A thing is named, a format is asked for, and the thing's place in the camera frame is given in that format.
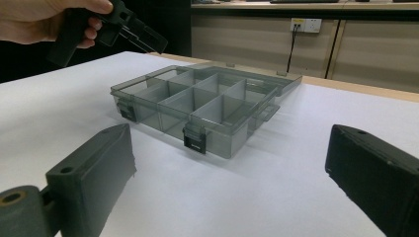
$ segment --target power socket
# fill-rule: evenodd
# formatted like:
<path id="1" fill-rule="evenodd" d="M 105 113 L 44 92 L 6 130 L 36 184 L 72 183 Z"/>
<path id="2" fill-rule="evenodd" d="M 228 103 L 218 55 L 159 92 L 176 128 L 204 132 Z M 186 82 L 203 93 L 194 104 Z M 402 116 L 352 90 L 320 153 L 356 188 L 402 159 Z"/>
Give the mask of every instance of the power socket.
<path id="1" fill-rule="evenodd" d="M 304 31 L 306 33 L 320 33 L 321 19 L 305 19 Z"/>
<path id="2" fill-rule="evenodd" d="M 297 25 L 298 28 L 296 29 L 297 32 L 304 32 L 305 29 L 305 19 L 302 18 L 291 18 L 291 27 L 290 31 L 294 31 L 294 26 Z"/>

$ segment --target screw hole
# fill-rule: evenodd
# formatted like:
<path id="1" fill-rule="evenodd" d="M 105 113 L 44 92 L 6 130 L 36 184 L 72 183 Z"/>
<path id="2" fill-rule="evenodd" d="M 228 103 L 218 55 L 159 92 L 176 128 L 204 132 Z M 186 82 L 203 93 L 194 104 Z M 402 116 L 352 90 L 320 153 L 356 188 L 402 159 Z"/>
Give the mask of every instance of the screw hole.
<path id="1" fill-rule="evenodd" d="M 73 171 L 73 168 L 65 167 L 64 169 L 61 170 L 61 174 L 67 174 L 67 173 L 70 173 L 71 171 Z"/>
<path id="2" fill-rule="evenodd" d="M 19 199 L 20 197 L 21 197 L 21 194 L 19 194 L 19 193 L 10 194 L 10 195 L 4 197 L 2 202 L 7 204 L 7 203 L 10 203 L 12 201 L 15 201 L 15 200 Z"/>

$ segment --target electrical cable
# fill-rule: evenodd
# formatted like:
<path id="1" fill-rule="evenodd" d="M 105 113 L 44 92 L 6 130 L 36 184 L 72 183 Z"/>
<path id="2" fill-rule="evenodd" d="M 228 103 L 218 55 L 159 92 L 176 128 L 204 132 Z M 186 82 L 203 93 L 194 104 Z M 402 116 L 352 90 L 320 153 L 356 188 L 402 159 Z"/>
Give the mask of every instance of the electrical cable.
<path id="1" fill-rule="evenodd" d="M 289 57 L 289 62 L 287 65 L 287 72 L 290 72 L 291 58 L 293 57 L 293 44 L 295 43 L 296 31 L 298 30 L 299 25 L 293 25 L 293 41 L 291 43 L 291 52 Z"/>

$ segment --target table surface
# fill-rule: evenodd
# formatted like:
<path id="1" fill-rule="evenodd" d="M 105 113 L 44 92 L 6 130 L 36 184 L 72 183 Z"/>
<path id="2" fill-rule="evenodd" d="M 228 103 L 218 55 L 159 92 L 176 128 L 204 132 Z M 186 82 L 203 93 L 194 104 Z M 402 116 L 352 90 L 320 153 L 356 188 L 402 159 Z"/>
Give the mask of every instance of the table surface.
<path id="1" fill-rule="evenodd" d="M 0 191 L 42 189 L 60 160 L 128 122 L 112 86 L 187 64 L 124 52 L 0 84 Z M 130 123 L 138 171 L 101 236 L 382 237 L 324 171 L 330 129 L 363 129 L 419 157 L 418 120 L 417 102 L 302 83 L 231 159 Z"/>

